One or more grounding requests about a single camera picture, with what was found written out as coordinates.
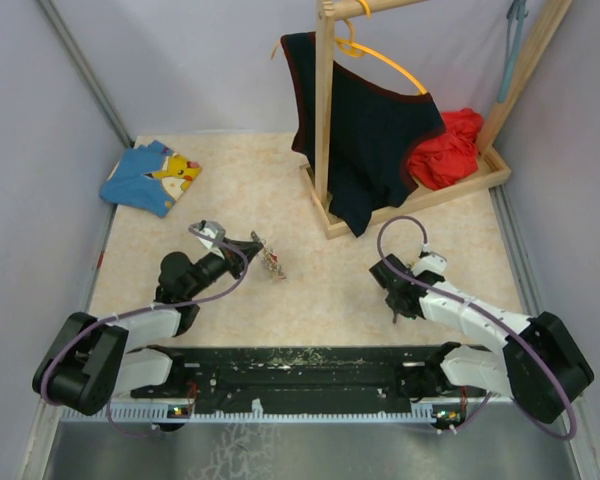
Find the white cable tray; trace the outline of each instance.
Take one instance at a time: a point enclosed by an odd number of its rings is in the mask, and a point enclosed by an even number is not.
[[[173,407],[183,404],[167,403],[114,403],[111,414],[116,423],[433,423],[431,404],[413,404],[410,413],[355,413],[355,414],[298,414],[276,415],[262,413],[255,406],[250,413],[196,414],[189,418],[168,418]],[[106,422],[105,410],[86,416],[65,408],[62,422]]]

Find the red cloth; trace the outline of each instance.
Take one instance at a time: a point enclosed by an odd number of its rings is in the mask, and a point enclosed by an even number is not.
[[[482,128],[482,115],[470,108],[444,112],[447,131],[418,145],[407,166],[409,173],[431,190],[455,184],[478,170],[475,145]]]

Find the small part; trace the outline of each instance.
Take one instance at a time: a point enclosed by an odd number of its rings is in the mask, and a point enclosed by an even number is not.
[[[218,222],[213,222],[209,220],[203,220],[201,222],[194,223],[191,226],[191,228],[193,228],[199,233],[202,233],[203,235],[206,235],[209,238],[212,238],[216,242],[224,241],[224,237],[227,234],[227,231],[222,225],[220,225]],[[212,241],[200,237],[198,237],[198,240],[200,240],[200,243],[202,243],[207,250],[210,250],[216,255],[222,257],[222,252],[220,251],[220,248],[217,247]]]
[[[400,272],[407,275],[413,274],[411,268],[403,264],[395,255],[387,255],[387,261]],[[371,267],[369,271],[378,282],[378,285],[388,292],[385,302],[393,312],[392,320],[394,324],[398,321],[398,315],[406,318],[422,316],[420,298],[426,294],[424,288],[416,287],[409,281],[399,277],[387,268],[382,260]],[[430,284],[443,279],[442,276],[429,271],[422,272],[418,278]]]
[[[167,418],[189,418],[191,411],[189,405],[171,405],[167,412]]]
[[[451,430],[458,428],[466,420],[466,415],[462,411],[462,408],[457,407],[443,407],[438,409],[434,407],[434,418],[436,421],[431,424],[437,430]]]
[[[258,236],[256,232],[251,232],[251,239],[254,242],[261,243],[262,245],[265,245],[266,243]],[[273,250],[271,248],[266,246],[263,246],[262,248],[262,265],[264,266],[264,268],[275,274],[275,276],[279,280],[284,280],[287,278],[287,276],[282,271],[282,265],[280,265],[280,262],[278,261],[278,256],[275,253],[273,253]]]

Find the wooden clothes rack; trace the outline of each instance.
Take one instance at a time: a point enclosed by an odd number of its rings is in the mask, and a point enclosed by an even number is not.
[[[425,0],[367,0],[371,12],[420,3]],[[491,109],[478,135],[478,171],[456,185],[432,191],[420,185],[398,208],[384,207],[371,215],[370,225],[438,205],[454,198],[503,184],[511,170],[493,148],[493,141],[520,97],[540,57],[566,14],[572,0],[546,0],[524,46],[520,50],[506,100]],[[315,171],[309,164],[300,167],[318,209],[328,239],[349,232],[347,224],[329,213],[329,141],[331,132],[331,93],[333,85],[333,52],[335,22],[364,15],[357,0],[316,0],[316,132]]]

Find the marble floor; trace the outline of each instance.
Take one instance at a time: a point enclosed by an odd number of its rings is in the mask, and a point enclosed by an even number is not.
[[[194,326],[165,341],[179,346],[424,345],[468,341],[424,320],[391,323],[385,294],[368,273],[378,261],[379,225],[360,238],[326,240],[302,184],[304,157],[290,150],[292,134],[145,136],[202,166],[202,173],[164,218],[120,206],[99,272],[91,313],[103,315],[153,300],[159,265],[180,250],[192,261],[206,251],[187,231],[216,220],[227,236],[247,240],[255,230],[278,254],[287,279],[272,278],[254,261],[229,296],[202,307]],[[488,191],[414,214],[427,227],[431,247],[449,261],[447,279],[487,302],[520,311],[514,279]],[[418,229],[396,224],[387,253],[414,260]],[[202,296],[226,289],[226,276]]]

